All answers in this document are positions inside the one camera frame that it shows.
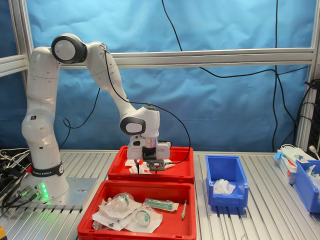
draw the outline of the slotted aluminum table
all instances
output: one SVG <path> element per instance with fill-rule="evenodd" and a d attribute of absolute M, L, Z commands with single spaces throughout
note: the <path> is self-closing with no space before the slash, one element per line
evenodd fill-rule
<path fill-rule="evenodd" d="M 10 209 L 0 218 L 9 240 L 76 240 L 77 226 L 107 172 L 116 150 L 62 150 L 65 174 L 97 178 L 84 209 Z M 210 207 L 205 154 L 240 157 L 248 183 L 248 207 Z M 271 153 L 194 152 L 198 240 L 320 240 L 320 214 L 310 214 Z"/>

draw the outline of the green syringe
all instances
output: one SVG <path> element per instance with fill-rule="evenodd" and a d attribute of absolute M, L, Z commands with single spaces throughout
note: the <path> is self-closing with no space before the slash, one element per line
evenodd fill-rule
<path fill-rule="evenodd" d="M 152 208 L 172 211 L 174 203 L 172 201 L 160 201 L 160 200 L 154 200 L 154 199 L 147 199 L 146 204 L 148 204 Z"/>

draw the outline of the green led light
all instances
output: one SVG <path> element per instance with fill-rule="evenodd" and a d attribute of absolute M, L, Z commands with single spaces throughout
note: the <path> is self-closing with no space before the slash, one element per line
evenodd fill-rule
<path fill-rule="evenodd" d="M 46 188 L 46 185 L 42 182 L 41 183 L 41 186 L 42 186 L 42 191 L 43 191 L 43 193 L 44 193 L 44 198 L 42 199 L 42 201 L 45 201 L 45 200 L 47 200 L 48 198 L 49 198 L 49 195 L 48 195 L 48 193 L 47 193 L 47 188 Z"/>

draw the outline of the red plastic bin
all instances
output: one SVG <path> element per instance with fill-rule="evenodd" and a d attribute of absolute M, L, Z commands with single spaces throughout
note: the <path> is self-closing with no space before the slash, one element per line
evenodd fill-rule
<path fill-rule="evenodd" d="M 157 200 L 170 200 L 179 203 L 177 211 L 170 212 L 154 209 L 162 213 L 162 222 L 153 233 L 131 232 L 126 229 L 94 230 L 92 228 L 92 214 L 99 210 L 102 199 L 116 194 L 129 193 L 134 200 L 143 203 L 145 198 Z M 187 200 L 185 218 L 181 219 L 184 202 Z M 189 183 L 173 182 L 140 182 L 140 181 L 103 181 L 86 210 L 78 227 L 79 240 L 195 240 L 196 230 L 196 206 L 195 189 Z"/>
<path fill-rule="evenodd" d="M 151 172 L 151 174 L 132 174 L 129 172 L 130 166 L 125 166 L 127 161 L 128 146 L 122 146 L 115 156 L 113 163 L 108 171 L 109 180 L 120 181 L 143 181 L 143 182 L 170 182 L 170 183 L 194 183 L 194 151 L 190 148 L 190 153 L 186 160 L 176 164 L 173 167 L 167 168 L 164 171 Z M 188 153 L 188 147 L 173 146 L 170 148 L 170 160 L 180 162 L 185 159 Z"/>

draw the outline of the blue plastic bin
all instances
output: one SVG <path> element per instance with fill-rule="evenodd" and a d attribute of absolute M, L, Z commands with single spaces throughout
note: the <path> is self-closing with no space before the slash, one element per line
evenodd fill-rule
<path fill-rule="evenodd" d="M 306 174 L 306 170 L 313 165 L 315 165 L 313 172 L 320 174 L 320 161 L 308 161 L 309 163 L 300 163 L 296 161 L 297 168 L 294 187 L 299 194 L 305 208 L 310 213 L 320 213 L 320 201 L 318 200 L 319 191 Z"/>
<path fill-rule="evenodd" d="M 206 155 L 206 190 L 211 206 L 239 207 L 248 205 L 249 185 L 238 156 Z M 214 194 L 217 180 L 235 185 L 232 194 Z"/>

